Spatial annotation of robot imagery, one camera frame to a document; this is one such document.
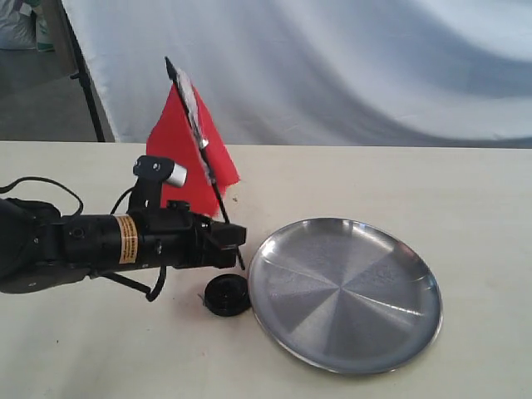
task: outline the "black tripod leg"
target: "black tripod leg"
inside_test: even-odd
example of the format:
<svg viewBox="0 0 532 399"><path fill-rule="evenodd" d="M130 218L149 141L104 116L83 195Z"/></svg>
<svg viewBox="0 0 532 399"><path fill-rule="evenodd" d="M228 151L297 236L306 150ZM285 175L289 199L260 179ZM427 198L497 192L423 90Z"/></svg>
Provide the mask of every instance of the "black tripod leg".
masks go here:
<svg viewBox="0 0 532 399"><path fill-rule="evenodd" d="M89 77L89 74L86 71L85 60L83 59L83 54L81 53L80 44L77 42L76 35L72 30L72 26L70 24L70 21L68 20L66 12L65 19L66 24L68 26L68 33L72 44L72 50L74 52L74 58L76 59L77 64L77 73L70 76L70 78L79 80L81 89L83 89L83 94L85 95L86 105L88 106L89 113L91 114L92 125L94 126L94 131L96 133L96 139L101 143L105 143L106 138L103 136L100 117L98 116L96 102L94 100L94 95L92 94L91 78Z"/></svg>

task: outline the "yellow warning label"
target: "yellow warning label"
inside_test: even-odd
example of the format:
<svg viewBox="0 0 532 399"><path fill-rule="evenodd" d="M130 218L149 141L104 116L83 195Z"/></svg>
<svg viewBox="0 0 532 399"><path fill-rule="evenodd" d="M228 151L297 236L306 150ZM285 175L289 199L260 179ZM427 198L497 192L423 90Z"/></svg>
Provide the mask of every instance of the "yellow warning label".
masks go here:
<svg viewBox="0 0 532 399"><path fill-rule="evenodd" d="M128 214L115 216L120 226L122 250L120 264L133 264L139 250L139 235L133 219Z"/></svg>

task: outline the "flag pole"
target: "flag pole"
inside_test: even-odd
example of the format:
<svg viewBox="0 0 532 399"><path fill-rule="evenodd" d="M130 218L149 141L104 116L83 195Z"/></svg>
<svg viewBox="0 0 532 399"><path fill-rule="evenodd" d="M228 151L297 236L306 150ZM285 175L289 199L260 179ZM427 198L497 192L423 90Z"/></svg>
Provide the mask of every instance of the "flag pole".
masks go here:
<svg viewBox="0 0 532 399"><path fill-rule="evenodd" d="M218 182L216 180L216 174L214 173L214 169L212 168L209 162L209 157L207 156L207 145L209 145L209 141L205 137L203 137L203 134L201 133L200 122L198 119L198 106L195 99L194 91L192 90L192 85L190 84L190 81L188 81L188 78L186 79L186 83L188 83L186 87L180 85L180 82L178 81L178 77L180 76L178 76L178 72L175 69L174 65L172 65L168 57L165 57L165 62L166 73L168 73L168 77L172 81L175 91L177 91L177 95L181 100L181 105L183 106L183 108L185 108L187 121L189 122L190 128L192 129L192 135L195 138L195 142L198 146L201 159L203 160L205 168L207 169L210 185L212 186L214 195L216 196L216 200L218 201L220 212L222 213L224 222L228 224L230 223L229 215L227 214L227 210L225 209L222 194L219 191ZM237 257L239 259L240 268L242 270L245 270L244 259L242 258L240 249L237 249Z"/></svg>

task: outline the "table surface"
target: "table surface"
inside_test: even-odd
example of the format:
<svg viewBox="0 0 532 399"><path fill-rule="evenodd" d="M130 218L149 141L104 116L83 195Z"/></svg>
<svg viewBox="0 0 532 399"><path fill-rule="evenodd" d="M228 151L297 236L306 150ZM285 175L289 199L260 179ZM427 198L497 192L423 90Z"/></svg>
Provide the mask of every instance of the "table surface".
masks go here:
<svg viewBox="0 0 532 399"><path fill-rule="evenodd" d="M409 244L441 287L436 342L399 370L342 377L307 366L263 333L251 311L218 318L198 293L220 271L170 270L154 303L97 279L0 295L0 397L530 397L532 150L230 146L242 181L226 196L249 228L250 260L274 230L337 216ZM134 182L143 145L0 143L0 185L61 181L107 213ZM26 183L10 193L75 200ZM153 283L155 270L134 277Z"/></svg>

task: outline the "red flag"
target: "red flag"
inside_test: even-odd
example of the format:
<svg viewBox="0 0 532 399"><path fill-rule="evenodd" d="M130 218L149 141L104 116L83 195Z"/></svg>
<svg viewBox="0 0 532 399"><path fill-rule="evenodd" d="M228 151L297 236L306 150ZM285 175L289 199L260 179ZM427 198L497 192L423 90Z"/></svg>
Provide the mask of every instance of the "red flag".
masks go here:
<svg viewBox="0 0 532 399"><path fill-rule="evenodd" d="M209 110L195 89L194 93L198 103L199 126L204 138L209 141L206 147L207 158L220 193L224 195L227 187L239 181L239 174L214 126ZM163 186L161 206L166 206L168 200L183 200L189 202L190 208L196 213L214 216L218 212L218 201L207 179L200 151L174 86L170 88L162 115L146 142L146 154L170 158L188 170L187 180L182 188Z"/></svg>

